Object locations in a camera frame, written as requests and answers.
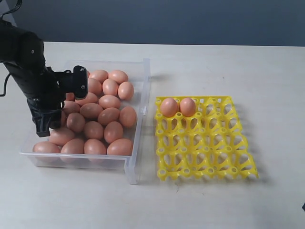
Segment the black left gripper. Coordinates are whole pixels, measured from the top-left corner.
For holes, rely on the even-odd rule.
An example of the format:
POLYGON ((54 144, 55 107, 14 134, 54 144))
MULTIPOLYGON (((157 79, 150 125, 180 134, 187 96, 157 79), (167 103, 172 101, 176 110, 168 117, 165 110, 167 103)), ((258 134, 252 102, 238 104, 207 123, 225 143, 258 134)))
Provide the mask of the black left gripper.
POLYGON ((27 96, 26 99, 38 137, 50 136, 50 128, 62 127, 61 114, 64 95, 27 96))

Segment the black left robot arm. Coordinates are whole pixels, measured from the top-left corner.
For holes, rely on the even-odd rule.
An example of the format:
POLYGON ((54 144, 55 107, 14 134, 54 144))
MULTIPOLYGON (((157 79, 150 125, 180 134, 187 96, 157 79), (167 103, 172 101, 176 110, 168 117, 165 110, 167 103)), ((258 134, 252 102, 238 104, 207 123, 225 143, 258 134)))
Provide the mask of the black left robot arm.
POLYGON ((65 97, 58 79, 46 67, 43 41, 33 32, 0 22, 0 62, 26 97, 39 137, 50 135, 50 128, 61 125, 65 97))

